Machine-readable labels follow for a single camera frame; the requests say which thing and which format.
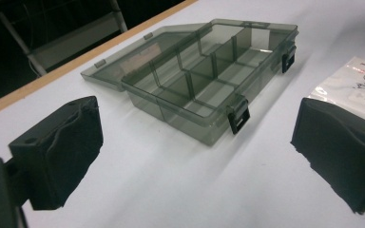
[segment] open storage container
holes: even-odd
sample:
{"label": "open storage container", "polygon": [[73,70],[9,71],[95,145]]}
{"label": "open storage container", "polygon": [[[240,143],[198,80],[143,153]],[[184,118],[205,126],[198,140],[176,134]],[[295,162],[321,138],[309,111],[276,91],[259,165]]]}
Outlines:
{"label": "open storage container", "polygon": [[211,145],[229,124],[236,134],[248,104],[295,61],[297,35],[294,25],[223,19],[164,27],[82,75],[126,90],[141,110]]}

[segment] transparent plastic case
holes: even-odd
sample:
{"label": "transparent plastic case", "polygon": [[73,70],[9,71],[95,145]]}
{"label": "transparent plastic case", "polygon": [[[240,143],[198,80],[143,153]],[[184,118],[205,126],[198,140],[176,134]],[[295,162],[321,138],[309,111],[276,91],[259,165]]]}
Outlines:
{"label": "transparent plastic case", "polygon": [[164,27],[82,75],[126,90],[141,110],[211,145],[229,124],[236,134],[248,104],[294,62],[297,35],[294,25],[223,19]]}

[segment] black latch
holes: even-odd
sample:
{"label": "black latch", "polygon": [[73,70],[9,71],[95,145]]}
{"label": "black latch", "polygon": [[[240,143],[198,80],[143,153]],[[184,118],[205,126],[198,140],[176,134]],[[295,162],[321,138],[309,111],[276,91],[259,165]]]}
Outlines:
{"label": "black latch", "polygon": [[282,73],[290,68],[290,66],[295,62],[296,46],[293,46],[287,54],[282,55]]}
{"label": "black latch", "polygon": [[240,101],[236,106],[229,106],[230,113],[227,115],[232,128],[233,134],[237,134],[245,123],[250,119],[250,112],[248,111],[248,101],[245,97],[240,96]]}

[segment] dark background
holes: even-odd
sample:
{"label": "dark background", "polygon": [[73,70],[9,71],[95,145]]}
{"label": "dark background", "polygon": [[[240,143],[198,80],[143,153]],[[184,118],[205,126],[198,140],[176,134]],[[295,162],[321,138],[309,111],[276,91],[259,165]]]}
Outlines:
{"label": "dark background", "polygon": [[[182,1],[118,0],[118,3],[126,25],[131,29]],[[26,45],[33,49],[110,13],[111,6],[107,0],[0,1],[0,11],[8,17]],[[99,46],[118,34],[118,32],[111,34],[71,58]],[[29,65],[29,59],[0,21],[0,98],[36,78],[37,75]]]}

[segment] white table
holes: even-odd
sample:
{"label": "white table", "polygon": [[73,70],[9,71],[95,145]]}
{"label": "white table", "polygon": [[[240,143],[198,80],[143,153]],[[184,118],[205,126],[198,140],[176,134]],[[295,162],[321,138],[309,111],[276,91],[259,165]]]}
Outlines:
{"label": "white table", "polygon": [[[289,71],[250,105],[252,118],[237,136],[226,131],[212,147],[134,107],[126,93],[80,76],[154,29],[214,18],[296,24],[300,34]],[[290,144],[301,98],[353,56],[365,59],[365,1],[199,0],[135,33],[82,56],[71,71],[55,71],[64,75],[0,111],[7,161],[7,145],[59,106],[89,95],[99,101],[99,157],[64,208],[35,212],[27,202],[29,227],[365,227],[365,215],[353,214]],[[283,89],[276,99],[275,87]]]}

